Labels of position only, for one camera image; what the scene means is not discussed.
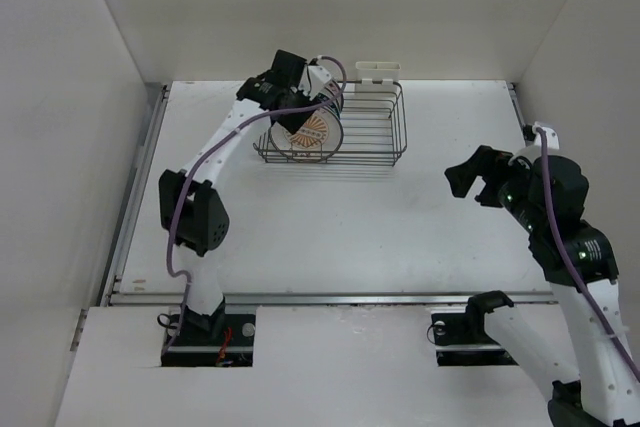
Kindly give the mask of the orange sunburst plate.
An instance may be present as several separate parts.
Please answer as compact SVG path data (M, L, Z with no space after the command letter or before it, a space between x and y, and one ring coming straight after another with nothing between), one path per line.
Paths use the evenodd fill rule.
M334 155L342 145L344 131L338 104L316 110L294 133L276 123L269 131L272 146L287 159L320 162Z

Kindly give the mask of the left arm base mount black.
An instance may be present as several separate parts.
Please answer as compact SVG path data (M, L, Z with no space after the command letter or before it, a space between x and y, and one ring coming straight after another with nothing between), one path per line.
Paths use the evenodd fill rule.
M255 314L218 311L213 319L196 320L187 313L178 328L178 314L161 314L165 328L162 367L252 367Z

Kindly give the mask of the teal rim lettered plate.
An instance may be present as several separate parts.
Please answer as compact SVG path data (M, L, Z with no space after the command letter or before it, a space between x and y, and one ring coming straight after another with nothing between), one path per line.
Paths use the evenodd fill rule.
M329 81L316 96L318 103L328 100L331 100L331 103L327 103L325 108L340 118L343 110L344 94L341 91L341 86L335 80Z

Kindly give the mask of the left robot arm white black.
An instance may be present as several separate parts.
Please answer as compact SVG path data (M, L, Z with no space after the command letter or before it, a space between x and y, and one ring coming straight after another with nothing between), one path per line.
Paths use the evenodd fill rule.
M166 270L170 277L185 281L178 312L158 317L168 335L167 346L190 333L205 344L223 334L225 297L216 274L206 273L203 265L229 232L223 189L241 154L270 128L278 125L295 134L316 111L339 102L340 92L321 94L334 80L321 60L277 51L266 71L240 86L222 124L191 161L178 171L161 174Z

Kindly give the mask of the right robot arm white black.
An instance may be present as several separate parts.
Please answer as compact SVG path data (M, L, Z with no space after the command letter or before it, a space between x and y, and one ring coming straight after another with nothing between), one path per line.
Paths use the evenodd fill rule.
M639 379L628 365L611 244L583 220L589 182L559 155L535 160L479 147L445 177L456 198L476 179L476 201L503 208L525 229L529 250L562 309L576 360L563 360L504 292L476 294L456 314L432 317L439 346L493 344L534 381L555 426L636 426Z

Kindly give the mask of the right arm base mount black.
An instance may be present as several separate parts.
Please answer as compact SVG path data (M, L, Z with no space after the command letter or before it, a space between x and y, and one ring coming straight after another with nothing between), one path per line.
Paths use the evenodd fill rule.
M472 332L464 312L433 312L427 339L435 346L439 367L516 365L503 347Z

